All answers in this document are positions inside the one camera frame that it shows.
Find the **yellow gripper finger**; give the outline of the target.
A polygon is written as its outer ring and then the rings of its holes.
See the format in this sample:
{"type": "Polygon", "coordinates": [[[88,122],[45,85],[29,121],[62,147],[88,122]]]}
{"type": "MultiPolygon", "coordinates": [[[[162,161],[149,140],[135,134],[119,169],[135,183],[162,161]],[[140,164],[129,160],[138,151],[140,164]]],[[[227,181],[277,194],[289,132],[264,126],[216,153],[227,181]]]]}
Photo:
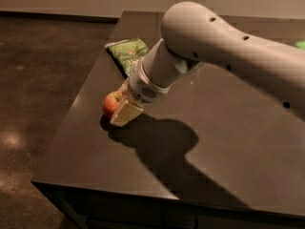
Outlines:
{"type": "Polygon", "coordinates": [[[131,102],[128,99],[124,99],[121,101],[118,108],[112,115],[110,123],[113,126],[123,127],[141,115],[143,111],[144,109],[142,105],[131,102]]]}
{"type": "Polygon", "coordinates": [[[118,91],[125,95],[125,94],[129,94],[129,89],[128,89],[128,83],[129,83],[129,79],[126,79],[122,85],[120,86],[120,88],[118,89],[118,91]]]}

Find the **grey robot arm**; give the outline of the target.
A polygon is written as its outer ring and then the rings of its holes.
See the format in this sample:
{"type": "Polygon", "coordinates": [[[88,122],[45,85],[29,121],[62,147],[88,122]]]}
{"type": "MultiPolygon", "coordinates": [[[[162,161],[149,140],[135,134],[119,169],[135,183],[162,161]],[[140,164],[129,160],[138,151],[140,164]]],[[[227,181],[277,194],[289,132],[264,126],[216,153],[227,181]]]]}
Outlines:
{"type": "Polygon", "coordinates": [[[269,94],[291,113],[305,115],[305,51],[240,31],[194,2],[169,8],[161,39],[132,68],[111,124],[122,127],[167,94],[179,78],[210,63],[269,94]]]}

